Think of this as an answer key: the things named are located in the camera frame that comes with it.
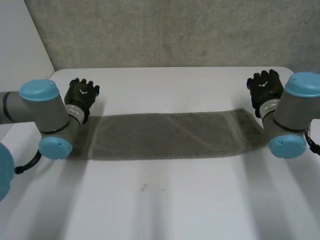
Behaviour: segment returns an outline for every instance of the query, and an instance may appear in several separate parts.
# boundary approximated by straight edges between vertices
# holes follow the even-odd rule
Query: gray wall
[[[320,72],[320,0],[25,0],[56,70],[283,66]]]

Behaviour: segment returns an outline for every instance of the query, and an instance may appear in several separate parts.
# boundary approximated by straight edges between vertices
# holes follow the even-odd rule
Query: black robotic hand
[[[269,72],[263,70],[261,74],[255,73],[253,79],[247,80],[246,87],[250,90],[252,107],[257,118],[260,118],[261,105],[271,99],[279,99],[284,91],[279,74],[272,69]]]
[[[89,109],[99,95],[99,89],[98,85],[94,87],[92,81],[87,83],[86,79],[80,81],[79,78],[76,78],[69,84],[69,89],[64,97],[64,104],[72,104],[81,108],[84,112],[83,123],[85,124],[90,115]]]

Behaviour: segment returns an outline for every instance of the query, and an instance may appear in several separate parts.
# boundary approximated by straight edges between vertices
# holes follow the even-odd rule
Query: white wall
[[[23,0],[0,0],[0,91],[16,91],[54,68]],[[10,125],[0,125],[0,139]]]

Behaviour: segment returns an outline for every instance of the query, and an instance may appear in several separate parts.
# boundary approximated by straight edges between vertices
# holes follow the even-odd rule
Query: table surface
[[[100,85],[96,116],[136,113],[253,112],[247,78],[284,67],[63,69]],[[312,136],[320,125],[312,124]],[[14,124],[1,142],[15,164],[35,154],[34,123]],[[0,203],[4,240],[320,239],[320,158],[309,150],[278,159],[267,148],[224,158],[50,160],[15,176]]]

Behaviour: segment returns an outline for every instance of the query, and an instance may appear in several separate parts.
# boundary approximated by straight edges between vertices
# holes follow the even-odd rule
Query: gray towel
[[[262,128],[244,109],[92,116],[82,126],[70,158],[217,158],[252,151],[266,142]]]

